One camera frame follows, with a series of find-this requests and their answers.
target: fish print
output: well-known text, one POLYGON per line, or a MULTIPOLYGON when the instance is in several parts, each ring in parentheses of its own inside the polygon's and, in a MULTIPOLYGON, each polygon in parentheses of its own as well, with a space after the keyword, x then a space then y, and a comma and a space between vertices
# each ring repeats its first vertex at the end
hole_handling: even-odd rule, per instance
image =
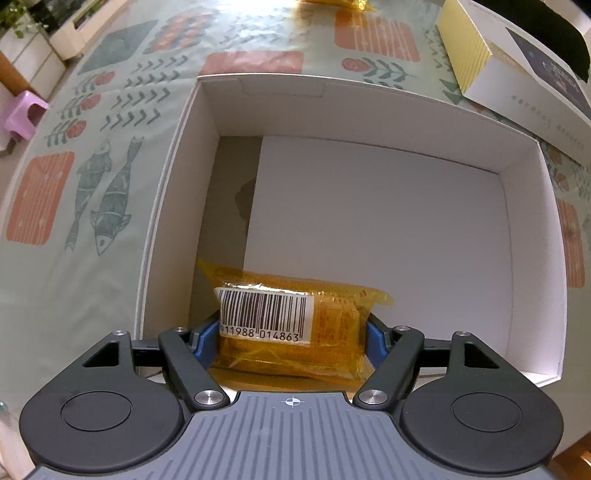
POLYGON ((111 144, 106 140, 76 171, 80 175, 80 180, 78 181, 76 202, 74 204, 74 223, 72 223, 70 233, 68 233, 66 238, 65 249, 74 250, 76 240, 78 239, 80 217, 82 217, 82 213, 86 210, 105 172, 111 171, 113 162, 109 155, 110 151, 111 144))
POLYGON ((138 155, 143 141, 144 137, 131 139, 127 149, 127 162, 105 190, 98 211, 90 212, 90 224, 95 229, 96 252, 99 256, 105 253, 117 234, 131 220, 131 214, 125 213, 129 198, 131 163, 138 155))

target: barcode label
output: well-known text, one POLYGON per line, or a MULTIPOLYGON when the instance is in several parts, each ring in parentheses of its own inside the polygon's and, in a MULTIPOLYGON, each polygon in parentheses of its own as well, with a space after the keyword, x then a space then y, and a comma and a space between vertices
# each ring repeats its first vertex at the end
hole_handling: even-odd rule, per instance
POLYGON ((314 297, 305 294, 216 288, 220 335, 264 342, 310 343, 314 297))

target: yellow packaged food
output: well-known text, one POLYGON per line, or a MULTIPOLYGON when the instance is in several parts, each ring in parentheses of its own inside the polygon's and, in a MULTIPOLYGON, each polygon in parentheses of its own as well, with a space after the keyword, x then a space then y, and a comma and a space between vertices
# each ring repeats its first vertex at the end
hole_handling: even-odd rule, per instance
POLYGON ((373 10, 368 0, 300 0, 300 2, 350 8, 351 10, 357 10, 359 12, 373 10))
POLYGON ((374 288, 251 273, 198 261, 220 301, 214 364, 242 372, 308 377, 354 387, 368 376, 365 324, 374 288))

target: table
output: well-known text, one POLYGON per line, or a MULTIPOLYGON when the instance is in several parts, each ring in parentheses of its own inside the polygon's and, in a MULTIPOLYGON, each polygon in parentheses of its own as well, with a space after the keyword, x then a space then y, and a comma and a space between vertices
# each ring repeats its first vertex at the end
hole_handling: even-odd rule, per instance
MULTIPOLYGON (((198 75, 297 73, 373 83, 518 128, 462 96, 435 26, 439 3, 372 5, 368 14, 293 0, 129 5, 56 96, 0 211, 4 400, 22 405, 107 328, 141 332, 138 279, 150 216, 198 75)), ((541 146, 567 255, 563 379, 544 388, 564 415, 564 449, 591 430, 584 273, 591 268, 591 172, 541 146)))

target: ridged gray surface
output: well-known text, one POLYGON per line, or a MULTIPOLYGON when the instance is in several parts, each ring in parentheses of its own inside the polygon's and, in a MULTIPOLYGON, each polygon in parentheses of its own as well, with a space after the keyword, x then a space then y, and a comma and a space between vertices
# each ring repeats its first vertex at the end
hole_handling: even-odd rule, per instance
MULTIPOLYGON (((430 463, 385 413, 353 407, 341 393, 243 392, 219 411, 193 416, 182 437, 145 465, 94 480, 456 480, 430 463)), ((30 480, 81 478, 41 467, 30 480)), ((551 480, 544 468, 514 477, 551 480)))

